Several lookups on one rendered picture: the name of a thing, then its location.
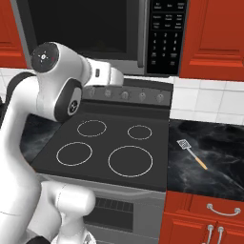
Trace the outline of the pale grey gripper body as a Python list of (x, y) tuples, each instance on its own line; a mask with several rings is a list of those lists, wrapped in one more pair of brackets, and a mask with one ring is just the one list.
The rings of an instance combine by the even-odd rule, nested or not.
[(124, 83), (123, 73), (116, 68), (111, 68), (110, 85), (121, 87), (123, 85), (123, 83)]

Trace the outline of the grey microwave oven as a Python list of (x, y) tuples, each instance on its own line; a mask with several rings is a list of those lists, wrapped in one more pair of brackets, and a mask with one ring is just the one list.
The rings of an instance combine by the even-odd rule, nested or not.
[(146, 18), (146, 71), (137, 76), (179, 74), (185, 19), (189, 0), (148, 0)]

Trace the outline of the microwave door with dark window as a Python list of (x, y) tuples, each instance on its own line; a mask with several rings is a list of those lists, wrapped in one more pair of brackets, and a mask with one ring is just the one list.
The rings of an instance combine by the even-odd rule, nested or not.
[(138, 0), (10, 0), (25, 59), (40, 44), (63, 44), (127, 75), (137, 66)]

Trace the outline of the grey oven door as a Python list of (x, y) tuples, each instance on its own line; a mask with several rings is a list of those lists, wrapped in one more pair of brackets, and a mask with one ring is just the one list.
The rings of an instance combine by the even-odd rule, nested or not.
[(95, 207), (84, 221), (98, 244), (158, 244), (164, 193), (119, 186), (92, 190)]

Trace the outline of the red base cupboard door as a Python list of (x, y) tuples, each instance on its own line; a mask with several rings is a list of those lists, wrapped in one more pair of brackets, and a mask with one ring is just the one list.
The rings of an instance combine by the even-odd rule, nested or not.
[(200, 217), (163, 213), (159, 244), (206, 244), (208, 225), (215, 224)]
[(220, 244), (244, 244), (244, 226), (227, 223), (219, 223), (219, 226), (224, 227)]

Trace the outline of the black hob with oven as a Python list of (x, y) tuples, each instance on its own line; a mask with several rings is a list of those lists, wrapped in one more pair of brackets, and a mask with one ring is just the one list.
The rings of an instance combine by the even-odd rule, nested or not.
[[(127, 79), (121, 87), (92, 88), (94, 97), (90, 88), (83, 90), (79, 111), (34, 158), (34, 169), (91, 190), (119, 186), (166, 194), (173, 85)], [(105, 89), (112, 91), (111, 98)], [(130, 94), (128, 100), (121, 98), (123, 91)]]

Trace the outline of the red drawer front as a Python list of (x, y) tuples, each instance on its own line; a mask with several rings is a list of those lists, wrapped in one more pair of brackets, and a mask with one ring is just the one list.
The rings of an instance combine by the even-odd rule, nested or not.
[[(208, 203), (212, 203), (214, 207), (221, 211), (231, 211), (233, 208), (240, 208), (241, 214), (237, 216), (221, 216), (216, 213), (211, 212), (206, 208)], [(198, 214), (203, 217), (207, 217), (216, 221), (223, 221), (226, 223), (232, 223), (244, 226), (244, 202), (234, 201), (223, 198), (214, 198), (202, 195), (193, 195), (193, 200), (190, 206), (191, 214)]]

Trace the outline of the red wall cupboard door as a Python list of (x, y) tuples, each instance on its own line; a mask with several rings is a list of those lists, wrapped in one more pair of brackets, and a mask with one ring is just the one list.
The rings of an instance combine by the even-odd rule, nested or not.
[(0, 0), (0, 68), (27, 66), (10, 0)]
[(244, 0), (190, 0), (179, 76), (244, 82)]

